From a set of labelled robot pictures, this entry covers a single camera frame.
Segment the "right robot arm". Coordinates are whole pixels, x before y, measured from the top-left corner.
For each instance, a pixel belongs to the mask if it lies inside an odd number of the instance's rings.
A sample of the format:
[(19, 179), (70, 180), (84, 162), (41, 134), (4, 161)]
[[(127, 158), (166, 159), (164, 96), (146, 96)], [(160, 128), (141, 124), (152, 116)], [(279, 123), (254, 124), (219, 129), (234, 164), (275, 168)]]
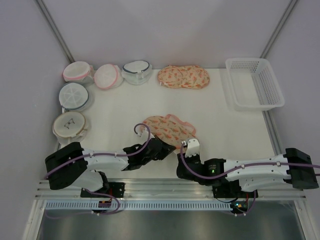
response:
[(311, 157), (296, 149), (287, 148), (284, 154), (256, 160), (231, 160), (212, 158), (201, 162), (200, 155), (187, 157), (177, 155), (178, 178), (196, 182), (203, 186), (228, 185), (228, 192), (235, 198), (245, 192), (277, 184), (291, 184), (294, 189), (313, 190), (319, 188)]

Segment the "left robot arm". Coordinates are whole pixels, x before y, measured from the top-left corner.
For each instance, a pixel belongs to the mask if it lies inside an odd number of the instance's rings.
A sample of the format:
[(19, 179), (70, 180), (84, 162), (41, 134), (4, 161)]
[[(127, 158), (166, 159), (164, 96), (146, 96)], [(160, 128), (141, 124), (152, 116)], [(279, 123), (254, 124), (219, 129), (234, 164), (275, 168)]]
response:
[(104, 198), (109, 193), (104, 170), (138, 170), (151, 161), (165, 159), (174, 150), (175, 146), (157, 136), (149, 138), (144, 144), (125, 147), (120, 152), (98, 152), (83, 148), (79, 142), (72, 142), (45, 159), (45, 178), (51, 190), (74, 185)]

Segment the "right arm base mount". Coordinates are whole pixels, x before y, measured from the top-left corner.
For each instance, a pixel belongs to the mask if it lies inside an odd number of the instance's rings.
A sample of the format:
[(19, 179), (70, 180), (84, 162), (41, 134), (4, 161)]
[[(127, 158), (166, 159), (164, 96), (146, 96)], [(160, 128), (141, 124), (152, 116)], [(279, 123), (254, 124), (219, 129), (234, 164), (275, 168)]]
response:
[(254, 198), (254, 192), (245, 192), (238, 180), (222, 183), (220, 186), (212, 186), (213, 196), (216, 199), (240, 199)]

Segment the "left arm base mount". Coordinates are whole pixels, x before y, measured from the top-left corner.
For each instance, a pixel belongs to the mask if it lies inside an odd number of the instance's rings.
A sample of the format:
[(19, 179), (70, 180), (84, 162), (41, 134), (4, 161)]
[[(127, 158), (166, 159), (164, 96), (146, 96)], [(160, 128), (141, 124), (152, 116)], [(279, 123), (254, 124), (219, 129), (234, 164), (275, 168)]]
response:
[(116, 198), (123, 198), (125, 193), (124, 182), (109, 182), (103, 186), (98, 193), (112, 195)]

